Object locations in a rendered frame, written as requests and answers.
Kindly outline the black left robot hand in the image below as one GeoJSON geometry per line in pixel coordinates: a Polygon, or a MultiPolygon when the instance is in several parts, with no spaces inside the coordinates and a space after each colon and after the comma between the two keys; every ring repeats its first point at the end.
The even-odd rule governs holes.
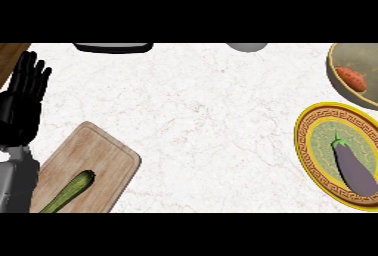
{"type": "Polygon", "coordinates": [[[38,132],[41,101],[52,68],[24,51],[13,69],[7,90],[0,93],[0,146],[27,146],[38,132]]]}

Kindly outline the yellow patterned plate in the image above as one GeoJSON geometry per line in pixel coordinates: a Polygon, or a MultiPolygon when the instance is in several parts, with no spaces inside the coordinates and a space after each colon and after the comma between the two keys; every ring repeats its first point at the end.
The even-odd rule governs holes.
{"type": "Polygon", "coordinates": [[[309,177],[323,192],[347,206],[378,212],[378,192],[356,194],[338,172],[332,142],[346,141],[351,152],[378,182],[378,121],[354,107],[322,102],[306,108],[294,130],[295,151],[309,177]]]}

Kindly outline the olive green bowl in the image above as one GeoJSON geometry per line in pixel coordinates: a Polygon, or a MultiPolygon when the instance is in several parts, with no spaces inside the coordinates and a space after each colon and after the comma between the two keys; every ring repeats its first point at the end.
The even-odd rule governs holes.
{"type": "Polygon", "coordinates": [[[340,95],[360,107],[378,111],[378,43],[334,43],[326,56],[326,75],[340,95]],[[366,82],[365,91],[350,88],[337,67],[360,73],[366,82]]]}

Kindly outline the brown wooden board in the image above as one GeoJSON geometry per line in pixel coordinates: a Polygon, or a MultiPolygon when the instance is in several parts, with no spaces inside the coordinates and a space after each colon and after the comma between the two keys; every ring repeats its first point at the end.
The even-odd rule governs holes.
{"type": "Polygon", "coordinates": [[[13,71],[21,53],[30,48],[30,43],[0,43],[0,88],[13,71]]]}

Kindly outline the wooden cutting board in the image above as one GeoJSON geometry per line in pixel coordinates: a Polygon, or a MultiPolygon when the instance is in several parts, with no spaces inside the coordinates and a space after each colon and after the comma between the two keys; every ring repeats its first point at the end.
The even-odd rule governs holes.
{"type": "Polygon", "coordinates": [[[41,165],[30,211],[40,212],[78,173],[92,170],[95,182],[61,213],[108,213],[139,166],[139,154],[92,122],[83,122],[41,165]]]}

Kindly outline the green zucchini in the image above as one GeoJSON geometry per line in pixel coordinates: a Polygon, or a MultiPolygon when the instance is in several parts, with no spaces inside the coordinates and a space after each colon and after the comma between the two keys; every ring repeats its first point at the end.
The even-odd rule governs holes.
{"type": "Polygon", "coordinates": [[[68,182],[55,198],[40,210],[41,213],[56,213],[65,205],[78,197],[95,182],[96,174],[92,170],[84,170],[68,182]]]}

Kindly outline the grey rounded object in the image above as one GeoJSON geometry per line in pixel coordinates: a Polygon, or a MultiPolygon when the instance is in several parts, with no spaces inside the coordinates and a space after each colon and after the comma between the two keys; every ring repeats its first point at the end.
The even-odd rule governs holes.
{"type": "Polygon", "coordinates": [[[267,46],[266,43],[229,43],[229,47],[239,52],[251,53],[260,51],[267,46]]]}

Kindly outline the purple eggplant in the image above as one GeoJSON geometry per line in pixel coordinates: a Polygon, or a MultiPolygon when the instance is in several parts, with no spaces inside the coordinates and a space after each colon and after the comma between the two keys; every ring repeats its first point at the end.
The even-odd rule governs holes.
{"type": "Polygon", "coordinates": [[[331,147],[338,172],[347,187],[357,195],[372,196],[378,191],[378,183],[340,135],[335,135],[331,147]]]}

